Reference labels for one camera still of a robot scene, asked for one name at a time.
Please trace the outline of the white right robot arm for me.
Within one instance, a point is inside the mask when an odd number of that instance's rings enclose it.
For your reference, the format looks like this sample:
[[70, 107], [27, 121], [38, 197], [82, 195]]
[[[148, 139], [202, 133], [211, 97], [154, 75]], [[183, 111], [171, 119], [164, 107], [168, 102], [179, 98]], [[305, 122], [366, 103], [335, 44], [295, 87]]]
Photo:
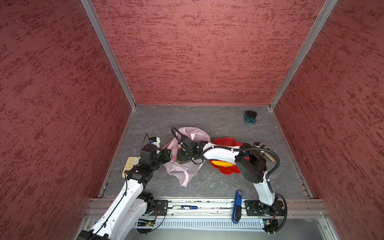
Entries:
[[220, 146], [206, 141], [198, 143], [185, 135], [176, 140], [184, 151], [181, 154], [182, 160], [218, 160], [235, 165], [242, 176], [254, 184], [261, 205], [275, 205], [276, 195], [269, 181], [271, 173], [267, 170], [267, 160], [261, 154], [267, 150], [246, 143], [236, 147]]

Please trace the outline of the yellow fake banana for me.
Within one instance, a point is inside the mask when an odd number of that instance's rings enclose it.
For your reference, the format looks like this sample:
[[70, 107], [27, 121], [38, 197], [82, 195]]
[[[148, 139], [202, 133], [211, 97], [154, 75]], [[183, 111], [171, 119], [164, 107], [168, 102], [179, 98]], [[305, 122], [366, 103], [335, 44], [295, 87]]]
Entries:
[[224, 162], [224, 161], [219, 161], [219, 160], [210, 160], [210, 163], [213, 166], [223, 167], [223, 168], [229, 168], [229, 167], [232, 167], [234, 165], [232, 163]]

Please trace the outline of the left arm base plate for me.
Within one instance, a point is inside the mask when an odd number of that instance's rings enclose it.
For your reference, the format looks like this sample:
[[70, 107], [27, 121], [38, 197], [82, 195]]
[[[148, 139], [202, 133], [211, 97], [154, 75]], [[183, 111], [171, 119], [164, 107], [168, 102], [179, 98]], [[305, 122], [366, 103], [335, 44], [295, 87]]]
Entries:
[[154, 207], [150, 216], [166, 216], [168, 211], [168, 200], [154, 200]]

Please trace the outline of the red flower-shaped bowl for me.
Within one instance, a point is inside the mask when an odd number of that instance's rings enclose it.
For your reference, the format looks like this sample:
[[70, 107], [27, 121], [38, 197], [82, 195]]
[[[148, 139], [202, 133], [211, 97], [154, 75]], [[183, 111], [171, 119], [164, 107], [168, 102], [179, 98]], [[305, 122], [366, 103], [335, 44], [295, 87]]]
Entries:
[[[230, 138], [230, 137], [216, 138], [213, 141], [213, 144], [220, 145], [220, 146], [226, 146], [226, 147], [240, 147], [242, 145], [242, 143], [237, 142], [235, 139]], [[211, 163], [210, 163], [210, 165], [213, 168], [218, 169], [224, 175], [240, 174], [241, 173], [239, 168], [236, 165], [233, 165], [232, 167], [229, 167], [229, 168], [213, 166]]]

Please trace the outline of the pink plastic bag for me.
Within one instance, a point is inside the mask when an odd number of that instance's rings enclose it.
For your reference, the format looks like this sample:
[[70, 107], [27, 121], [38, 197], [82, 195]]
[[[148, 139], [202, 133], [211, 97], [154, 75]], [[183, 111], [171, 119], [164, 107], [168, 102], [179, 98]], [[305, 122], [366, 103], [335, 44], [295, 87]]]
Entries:
[[[210, 136], [199, 128], [182, 127], [179, 129], [179, 132], [196, 142], [211, 142]], [[169, 175], [178, 178], [182, 187], [186, 187], [189, 181], [203, 166], [204, 162], [201, 159], [197, 159], [188, 163], [180, 164], [177, 162], [177, 153], [180, 148], [181, 146], [175, 138], [173, 138], [168, 144], [165, 145], [165, 147], [163, 147], [163, 149], [171, 150], [171, 161], [163, 164], [163, 166]]]

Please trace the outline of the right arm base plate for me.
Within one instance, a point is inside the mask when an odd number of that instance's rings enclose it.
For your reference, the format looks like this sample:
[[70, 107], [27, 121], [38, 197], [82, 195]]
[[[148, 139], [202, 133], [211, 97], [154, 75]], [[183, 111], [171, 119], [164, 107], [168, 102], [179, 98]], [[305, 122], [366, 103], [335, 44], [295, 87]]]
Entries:
[[259, 200], [244, 201], [247, 216], [283, 217], [286, 207], [282, 200], [277, 200], [272, 206], [261, 203]]

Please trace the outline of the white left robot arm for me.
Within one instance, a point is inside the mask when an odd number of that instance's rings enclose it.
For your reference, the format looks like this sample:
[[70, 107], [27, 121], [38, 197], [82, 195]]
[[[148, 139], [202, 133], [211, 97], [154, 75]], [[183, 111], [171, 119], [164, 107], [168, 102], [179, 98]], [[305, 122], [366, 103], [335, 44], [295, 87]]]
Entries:
[[139, 164], [125, 173], [125, 184], [121, 192], [104, 215], [89, 230], [82, 230], [77, 240], [124, 240], [142, 216], [154, 215], [158, 208], [153, 194], [144, 188], [153, 177], [153, 172], [171, 160], [171, 151], [160, 150], [153, 145], [142, 148]]

